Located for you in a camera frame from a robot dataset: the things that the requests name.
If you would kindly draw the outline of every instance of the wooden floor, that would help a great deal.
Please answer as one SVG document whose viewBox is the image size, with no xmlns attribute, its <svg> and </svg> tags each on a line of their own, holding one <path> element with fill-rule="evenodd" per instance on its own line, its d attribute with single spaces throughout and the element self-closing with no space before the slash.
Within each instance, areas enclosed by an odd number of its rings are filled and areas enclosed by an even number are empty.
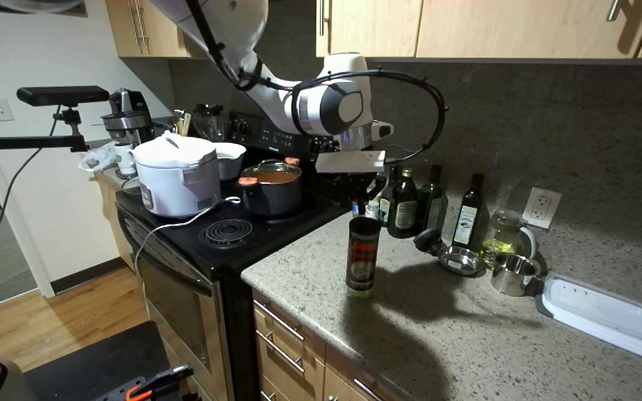
<svg viewBox="0 0 642 401">
<path fill-rule="evenodd" d="M 147 321 L 141 283 L 121 267 L 57 298 L 0 304 L 0 358 L 33 370 Z"/>
</svg>

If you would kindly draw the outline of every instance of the oven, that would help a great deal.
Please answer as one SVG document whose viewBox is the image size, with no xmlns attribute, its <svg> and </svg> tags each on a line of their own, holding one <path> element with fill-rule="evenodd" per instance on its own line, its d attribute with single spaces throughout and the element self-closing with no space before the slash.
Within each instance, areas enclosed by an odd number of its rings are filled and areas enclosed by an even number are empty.
<svg viewBox="0 0 642 401">
<path fill-rule="evenodd" d="M 254 149 L 254 141 L 269 142 L 269 129 L 258 120 L 233 128 L 245 129 L 245 135 L 234 139 L 248 141 L 245 165 L 275 156 Z M 275 149 L 300 149 L 300 141 L 272 142 Z M 222 203 L 190 224 L 168 228 L 175 220 L 150 213 L 138 190 L 117 195 L 121 229 L 135 250 L 150 318 L 160 330 L 170 361 L 195 370 L 191 386 L 203 399 L 262 397 L 252 288 L 244 283 L 242 271 L 347 211 L 347 200 L 336 199 L 336 187 L 311 171 L 306 167 L 302 179 L 300 211 L 284 219 L 258 219 L 244 204 Z M 234 193 L 237 184 L 223 184 L 223 195 Z"/>
</svg>

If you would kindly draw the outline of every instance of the speckled countertop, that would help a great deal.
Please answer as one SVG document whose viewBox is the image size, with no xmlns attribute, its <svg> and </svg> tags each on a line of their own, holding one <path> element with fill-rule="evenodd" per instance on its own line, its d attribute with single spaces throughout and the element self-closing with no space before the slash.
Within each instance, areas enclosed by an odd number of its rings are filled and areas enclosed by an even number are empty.
<svg viewBox="0 0 642 401">
<path fill-rule="evenodd" d="M 408 399 L 642 399 L 642 358 L 382 233 L 370 298 L 345 292 L 350 213 L 244 278 Z"/>
</svg>

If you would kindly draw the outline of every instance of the backsplash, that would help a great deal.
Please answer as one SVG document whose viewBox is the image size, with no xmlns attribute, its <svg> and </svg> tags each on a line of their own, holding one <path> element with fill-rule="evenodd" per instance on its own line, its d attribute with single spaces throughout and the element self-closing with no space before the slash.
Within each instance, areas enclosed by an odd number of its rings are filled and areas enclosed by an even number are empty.
<svg viewBox="0 0 642 401">
<path fill-rule="evenodd" d="M 313 5 L 291 6 L 284 23 L 279 5 L 272 2 L 258 53 L 282 79 L 316 75 Z M 486 173 L 488 210 L 521 211 L 535 184 L 561 191 L 553 228 L 537 229 L 549 269 L 642 301 L 642 64 L 370 60 L 370 67 L 428 79 L 446 96 L 446 129 L 413 163 L 417 177 L 430 163 L 443 167 L 446 231 L 472 171 Z M 213 63 L 171 63 L 171 85 L 177 106 L 222 103 L 228 112 L 258 112 Z M 434 112 L 423 91 L 382 80 L 373 90 L 374 116 L 398 125 L 382 148 L 399 153 L 425 141 Z"/>
</svg>

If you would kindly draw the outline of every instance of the white tray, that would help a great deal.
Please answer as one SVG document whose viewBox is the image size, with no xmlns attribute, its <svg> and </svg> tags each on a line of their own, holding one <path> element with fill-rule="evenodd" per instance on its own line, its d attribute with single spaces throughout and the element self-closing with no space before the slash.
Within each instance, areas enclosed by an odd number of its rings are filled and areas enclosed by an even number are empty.
<svg viewBox="0 0 642 401">
<path fill-rule="evenodd" d="M 553 318 L 642 357 L 642 304 L 546 273 L 541 305 Z"/>
</svg>

